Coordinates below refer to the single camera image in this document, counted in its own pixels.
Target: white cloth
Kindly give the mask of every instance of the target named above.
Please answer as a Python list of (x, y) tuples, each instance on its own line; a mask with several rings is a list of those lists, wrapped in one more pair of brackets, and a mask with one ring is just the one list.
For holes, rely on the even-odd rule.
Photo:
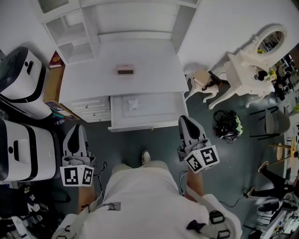
[[(213, 195), (208, 198), (212, 199), (210, 203), (222, 207)], [(169, 171), (160, 168), (127, 169), (111, 176), (104, 202), (90, 213), (79, 238), (206, 238), (193, 230), (186, 230), (192, 220), (208, 224), (208, 211), (205, 206), (179, 195)]]

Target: black pants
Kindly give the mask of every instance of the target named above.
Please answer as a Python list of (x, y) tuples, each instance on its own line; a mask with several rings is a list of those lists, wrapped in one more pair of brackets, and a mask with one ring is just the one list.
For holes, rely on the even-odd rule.
[(275, 197), (278, 199), (282, 199), (287, 193), (293, 192), (294, 187), (292, 185), (285, 184), (285, 178), (276, 175), (267, 170), (267, 168), (263, 168), (261, 173), (273, 183), (273, 189), (263, 190), (263, 191), (253, 191), (253, 197)]

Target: floor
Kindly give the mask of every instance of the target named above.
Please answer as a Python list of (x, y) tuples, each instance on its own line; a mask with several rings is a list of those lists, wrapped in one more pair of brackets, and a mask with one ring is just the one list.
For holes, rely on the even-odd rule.
[[(228, 86), (220, 88), (221, 95)], [(245, 108), (245, 103), (252, 97), (234, 95), (218, 105), (213, 110), (208, 109), (208, 104), (204, 104), (202, 99), (205, 94), (196, 93), (187, 101), (189, 116), (196, 119), (204, 127), (207, 137), (217, 148), (220, 163), (203, 173), (205, 192), (214, 194), (218, 200), (229, 205), (234, 205), (237, 199), (242, 197), (243, 190), (257, 185), (261, 187), (267, 181), (257, 172), (259, 165), (269, 160), (276, 160), (274, 148), (267, 147), (268, 143), (281, 142), (283, 137), (258, 141), (257, 138), (250, 138), (250, 134), (263, 134), (264, 123), (258, 121), (259, 116), (249, 116), (251, 112), (258, 111), (276, 104), (274, 97), (268, 96), (258, 104), (252, 104), (250, 108)], [(229, 144), (224, 139), (219, 139), (213, 133), (215, 121), (213, 113), (217, 110), (234, 110), (242, 119), (243, 135), (234, 144)], [(84, 125), (88, 137), (89, 149), (97, 157), (98, 168), (95, 173), (102, 168), (104, 161), (108, 166), (102, 175), (103, 187), (111, 175), (112, 168), (125, 162), (131, 167), (141, 165), (141, 152), (147, 149), (152, 160), (162, 160), (167, 163), (171, 174), (179, 185), (179, 173), (186, 170), (187, 165), (179, 162), (177, 148), (180, 145), (178, 127), (159, 128), (151, 130), (139, 130), (121, 133), (111, 133), (107, 127), (110, 122), (85, 123), (84, 121), (68, 121), (61, 127), (66, 133), (75, 124)], [(270, 170), (282, 175), (283, 164), (277, 164)], [(95, 180), (96, 190), (99, 191), (99, 182)], [(60, 179), (55, 181), (55, 185), (61, 187)], [(72, 201), (68, 204), (59, 204), (57, 207), (65, 214), (75, 213), (78, 203), (78, 189), (64, 188), (68, 191)], [(230, 210), (238, 216), (242, 224), (254, 226), (254, 214), (256, 212), (256, 199), (241, 199), (240, 202)], [(242, 238), (247, 238), (249, 230), (244, 230)]]

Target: sneaker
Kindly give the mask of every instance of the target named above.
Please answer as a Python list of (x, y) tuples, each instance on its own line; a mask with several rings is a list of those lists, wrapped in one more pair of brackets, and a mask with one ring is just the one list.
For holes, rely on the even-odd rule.
[(258, 172), (260, 173), (263, 168), (266, 168), (269, 165), (269, 161), (264, 162), (259, 168)]
[(150, 162), (150, 153), (147, 150), (144, 150), (141, 155), (142, 165)]
[(253, 191), (256, 190), (256, 187), (252, 187), (252, 189), (247, 193), (247, 196), (251, 197)]

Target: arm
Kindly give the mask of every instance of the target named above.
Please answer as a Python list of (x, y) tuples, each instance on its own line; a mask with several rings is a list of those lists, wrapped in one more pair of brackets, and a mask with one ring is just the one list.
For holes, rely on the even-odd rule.
[(91, 204), (95, 199), (97, 199), (97, 195), (95, 193), (93, 183), (90, 187), (79, 187), (77, 214), (79, 214), (87, 204)]
[[(201, 197), (205, 194), (204, 183), (202, 180), (202, 173), (195, 174), (192, 172), (192, 170), (189, 167), (187, 173), (187, 184), (192, 190), (194, 190)], [(194, 200), (194, 198), (191, 197), (188, 193), (185, 193), (185, 198), (196, 202), (196, 200)]]
[(296, 187), (296, 185), (297, 185), (297, 181), (299, 180), (299, 174), (297, 175), (297, 177), (296, 177), (296, 179), (295, 179), (295, 181), (294, 181), (294, 183), (293, 183), (293, 187), (295, 188)]

